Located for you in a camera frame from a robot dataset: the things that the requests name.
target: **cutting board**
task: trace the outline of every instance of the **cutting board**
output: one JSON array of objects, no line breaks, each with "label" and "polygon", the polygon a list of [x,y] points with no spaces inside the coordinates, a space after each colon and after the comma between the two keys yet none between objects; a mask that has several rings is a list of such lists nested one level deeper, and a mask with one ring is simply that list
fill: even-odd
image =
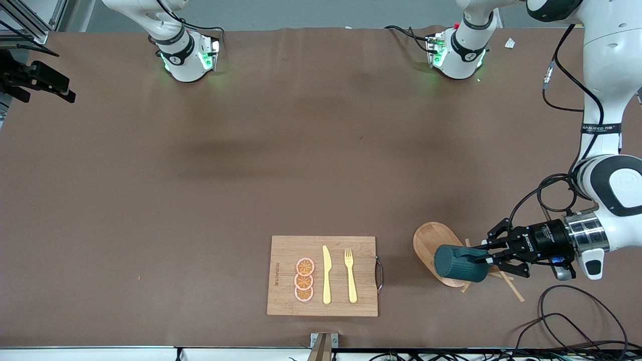
[{"label": "cutting board", "polygon": [[[324,264],[323,246],[332,258],[330,289],[332,302],[323,303]],[[348,298],[348,271],[343,255],[352,249],[354,283],[357,302]],[[294,316],[378,316],[377,285],[375,281],[376,241],[374,237],[353,236],[273,236],[270,255],[270,284],[268,315]],[[301,258],[315,263],[314,296],[308,302],[297,300],[294,294],[296,264]]]}]

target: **knife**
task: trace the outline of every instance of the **knife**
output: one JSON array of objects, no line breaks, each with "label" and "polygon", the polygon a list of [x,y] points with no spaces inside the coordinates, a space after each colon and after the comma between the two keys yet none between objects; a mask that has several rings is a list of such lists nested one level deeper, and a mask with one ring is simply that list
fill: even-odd
[{"label": "knife", "polygon": [[323,303],[329,304],[332,301],[330,296],[330,270],[332,269],[332,259],[326,246],[323,246]]}]

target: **brown tabletop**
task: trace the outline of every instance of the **brown tabletop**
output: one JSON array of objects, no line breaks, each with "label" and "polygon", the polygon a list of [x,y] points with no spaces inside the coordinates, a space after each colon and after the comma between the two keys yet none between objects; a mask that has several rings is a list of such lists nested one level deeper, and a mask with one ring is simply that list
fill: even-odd
[{"label": "brown tabletop", "polygon": [[[477,244],[567,170],[580,116],[540,94],[561,34],[499,30],[485,65],[452,81],[386,30],[229,33],[227,71],[193,84],[162,70],[146,34],[52,34],[61,57],[34,57],[78,97],[34,92],[0,132],[0,344],[298,346],[333,331],[346,347],[514,345],[557,282],[551,270],[516,280],[525,303],[494,278],[462,294],[430,274],[412,236],[438,221]],[[560,54],[578,76],[581,43],[578,30]],[[582,106],[559,71],[550,99]],[[640,115],[632,103],[627,154],[642,155]],[[563,191],[545,198],[563,206]],[[516,223],[543,219],[533,200]],[[375,236],[379,317],[268,316],[275,234]],[[617,251],[601,281],[569,282],[609,305],[631,341],[642,337],[640,259]],[[594,339],[620,337],[577,294],[554,291],[547,311]],[[523,345],[555,343],[536,327]]]}]

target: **fork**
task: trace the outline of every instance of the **fork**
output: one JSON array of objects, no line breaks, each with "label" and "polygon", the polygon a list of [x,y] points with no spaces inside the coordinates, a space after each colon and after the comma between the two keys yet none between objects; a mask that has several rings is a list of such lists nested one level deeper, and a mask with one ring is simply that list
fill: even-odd
[{"label": "fork", "polygon": [[352,258],[352,250],[350,248],[345,249],[345,255],[343,256],[345,261],[345,266],[348,268],[348,291],[350,296],[350,302],[356,303],[357,301],[357,288],[354,286],[354,274],[352,274],[352,266],[354,265],[354,258]]}]

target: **citrus slice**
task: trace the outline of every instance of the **citrus slice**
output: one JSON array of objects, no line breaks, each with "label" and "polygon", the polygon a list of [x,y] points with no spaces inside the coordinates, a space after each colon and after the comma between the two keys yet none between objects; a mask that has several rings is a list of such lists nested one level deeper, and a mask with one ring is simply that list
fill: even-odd
[{"label": "citrus slice", "polygon": [[313,283],[312,276],[301,276],[300,274],[294,276],[294,285],[301,291],[309,290]]},{"label": "citrus slice", "polygon": [[307,257],[301,258],[297,262],[297,273],[301,276],[309,276],[312,274],[312,272],[314,272],[314,270],[315,263]]},{"label": "citrus slice", "polygon": [[294,289],[294,297],[296,297],[301,302],[308,302],[314,295],[315,289],[311,287],[309,290],[299,290],[298,288]]}]

